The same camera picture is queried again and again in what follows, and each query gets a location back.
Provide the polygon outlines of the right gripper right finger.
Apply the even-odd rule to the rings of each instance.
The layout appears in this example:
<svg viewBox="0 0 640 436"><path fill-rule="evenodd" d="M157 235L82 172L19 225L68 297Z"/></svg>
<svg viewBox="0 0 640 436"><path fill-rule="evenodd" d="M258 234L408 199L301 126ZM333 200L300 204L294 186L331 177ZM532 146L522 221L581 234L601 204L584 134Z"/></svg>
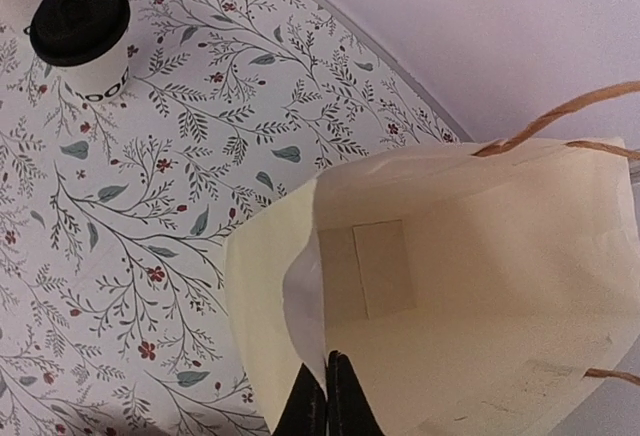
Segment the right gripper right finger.
<svg viewBox="0 0 640 436"><path fill-rule="evenodd" d="M326 382L329 435L383 435L346 354L339 351L329 354Z"/></svg>

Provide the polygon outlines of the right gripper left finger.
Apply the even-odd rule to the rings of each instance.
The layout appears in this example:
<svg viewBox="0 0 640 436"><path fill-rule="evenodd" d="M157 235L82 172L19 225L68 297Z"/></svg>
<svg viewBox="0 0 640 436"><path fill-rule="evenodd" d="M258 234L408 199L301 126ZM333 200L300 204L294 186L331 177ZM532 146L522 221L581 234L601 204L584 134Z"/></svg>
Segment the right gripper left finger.
<svg viewBox="0 0 640 436"><path fill-rule="evenodd" d="M302 364L272 435L324 436L325 434L325 395L310 370Z"/></svg>

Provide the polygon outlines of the beige paper takeout bag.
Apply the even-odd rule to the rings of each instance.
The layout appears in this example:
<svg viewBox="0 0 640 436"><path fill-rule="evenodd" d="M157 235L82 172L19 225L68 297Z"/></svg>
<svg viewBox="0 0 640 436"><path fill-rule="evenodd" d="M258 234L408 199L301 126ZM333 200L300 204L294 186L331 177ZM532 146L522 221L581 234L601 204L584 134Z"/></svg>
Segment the beige paper takeout bag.
<svg viewBox="0 0 640 436"><path fill-rule="evenodd" d="M619 140L543 139L636 92L579 96L487 145L318 174L226 240L229 321L272 433L302 364L346 354L383 435L545 435L639 336L639 234Z"/></svg>

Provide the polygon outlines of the white paper coffee cup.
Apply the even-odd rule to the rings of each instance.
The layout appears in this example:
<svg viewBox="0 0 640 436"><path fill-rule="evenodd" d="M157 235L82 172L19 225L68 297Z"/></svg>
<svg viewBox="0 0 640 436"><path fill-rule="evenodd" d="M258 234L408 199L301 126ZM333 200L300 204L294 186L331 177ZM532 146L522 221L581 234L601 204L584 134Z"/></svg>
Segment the white paper coffee cup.
<svg viewBox="0 0 640 436"><path fill-rule="evenodd" d="M116 98L129 80L129 61L124 38L98 58L58 72L72 96L87 103Z"/></svg>

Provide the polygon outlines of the black plastic cup lid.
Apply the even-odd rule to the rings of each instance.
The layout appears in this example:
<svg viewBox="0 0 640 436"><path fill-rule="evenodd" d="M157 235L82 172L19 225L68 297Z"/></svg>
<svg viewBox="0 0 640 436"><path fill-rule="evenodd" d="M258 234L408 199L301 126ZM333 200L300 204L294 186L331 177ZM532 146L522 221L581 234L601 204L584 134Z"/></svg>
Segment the black plastic cup lid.
<svg viewBox="0 0 640 436"><path fill-rule="evenodd" d="M42 0L29 27L30 44L47 64L80 66L111 50L130 19L129 0Z"/></svg>

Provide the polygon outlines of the floral patterned table mat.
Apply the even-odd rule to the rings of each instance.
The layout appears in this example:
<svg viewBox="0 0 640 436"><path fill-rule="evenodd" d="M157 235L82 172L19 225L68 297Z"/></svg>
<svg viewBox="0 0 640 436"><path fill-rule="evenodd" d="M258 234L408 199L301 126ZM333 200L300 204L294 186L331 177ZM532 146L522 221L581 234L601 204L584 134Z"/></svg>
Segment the floral patterned table mat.
<svg viewBox="0 0 640 436"><path fill-rule="evenodd" d="M105 104L1 30L1 431L264 435L225 238L320 169L463 133L320 0L130 1Z"/></svg>

